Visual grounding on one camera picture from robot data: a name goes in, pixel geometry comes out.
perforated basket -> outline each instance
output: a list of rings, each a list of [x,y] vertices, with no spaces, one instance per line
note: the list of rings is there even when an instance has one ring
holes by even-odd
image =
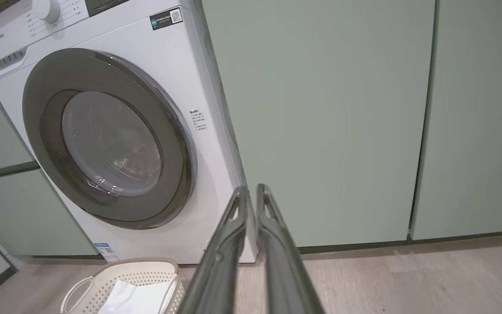
[[[111,263],[93,276],[80,280],[67,292],[61,303],[61,314],[97,313],[114,287],[117,280],[123,280],[136,286],[170,281],[179,274],[179,266],[171,259],[143,258],[128,259]],[[185,294],[179,277],[175,279],[175,292],[166,308],[166,314],[176,314]]]

qr code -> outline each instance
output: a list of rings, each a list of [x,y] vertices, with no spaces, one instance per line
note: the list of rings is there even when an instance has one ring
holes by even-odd
[[[172,19],[172,24],[182,21],[181,11],[179,10],[179,8],[170,11],[170,18]]]

white cloth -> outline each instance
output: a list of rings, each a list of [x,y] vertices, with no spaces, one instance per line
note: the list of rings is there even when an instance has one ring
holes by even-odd
[[[176,290],[176,277],[147,286],[118,280],[98,314],[163,314]]]

floor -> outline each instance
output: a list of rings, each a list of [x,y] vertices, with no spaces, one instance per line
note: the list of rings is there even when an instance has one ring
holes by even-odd
[[[303,255],[327,314],[500,314],[502,236]],[[266,313],[264,258],[239,269],[236,313]],[[101,262],[43,261],[0,286],[0,313],[57,314]],[[194,267],[180,269],[187,287]]]

white washing machine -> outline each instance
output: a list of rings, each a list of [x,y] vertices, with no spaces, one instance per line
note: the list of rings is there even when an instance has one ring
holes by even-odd
[[[0,13],[0,101],[108,261],[198,263],[245,184],[200,2],[20,0]]]

